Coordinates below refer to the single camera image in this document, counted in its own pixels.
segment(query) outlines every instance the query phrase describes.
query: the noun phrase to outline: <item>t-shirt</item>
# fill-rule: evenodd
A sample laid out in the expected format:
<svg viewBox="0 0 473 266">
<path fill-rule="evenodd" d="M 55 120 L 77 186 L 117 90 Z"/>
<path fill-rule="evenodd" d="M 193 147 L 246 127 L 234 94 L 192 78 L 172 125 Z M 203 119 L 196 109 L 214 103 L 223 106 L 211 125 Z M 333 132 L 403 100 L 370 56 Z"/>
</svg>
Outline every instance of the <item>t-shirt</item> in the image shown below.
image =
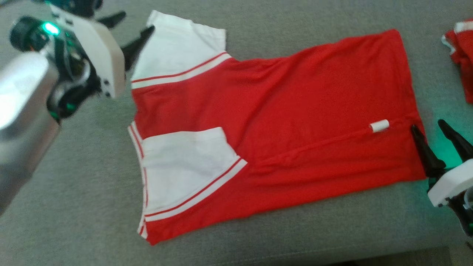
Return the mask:
<svg viewBox="0 0 473 266">
<path fill-rule="evenodd" d="M 425 178 L 396 30 L 239 61 L 225 30 L 153 11 L 129 132 L 139 234 L 152 245 L 230 219 Z"/>
</svg>

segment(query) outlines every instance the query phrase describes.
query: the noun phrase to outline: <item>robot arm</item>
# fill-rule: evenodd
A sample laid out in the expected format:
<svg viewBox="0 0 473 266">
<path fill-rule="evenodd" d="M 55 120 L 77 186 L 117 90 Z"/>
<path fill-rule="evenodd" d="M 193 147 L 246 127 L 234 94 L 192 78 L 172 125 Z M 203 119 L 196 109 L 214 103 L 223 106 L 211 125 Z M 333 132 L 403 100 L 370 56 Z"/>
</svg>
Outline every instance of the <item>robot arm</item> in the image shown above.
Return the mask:
<svg viewBox="0 0 473 266">
<path fill-rule="evenodd" d="M 448 206 L 457 215 L 462 229 L 473 236 L 473 146 L 444 120 L 438 125 L 460 155 L 463 163 L 445 169 L 445 163 L 436 157 L 425 141 L 425 136 L 413 125 L 411 133 L 429 178 L 427 195 L 435 207 Z"/>
<path fill-rule="evenodd" d="M 12 28 L 10 42 L 23 54 L 0 72 L 0 215 L 32 176 L 62 119 L 90 96 L 123 93 L 125 71 L 154 31 L 120 48 L 108 28 L 126 14 L 96 21 L 101 3 L 48 1 L 56 25 L 23 17 Z"/>
</svg>

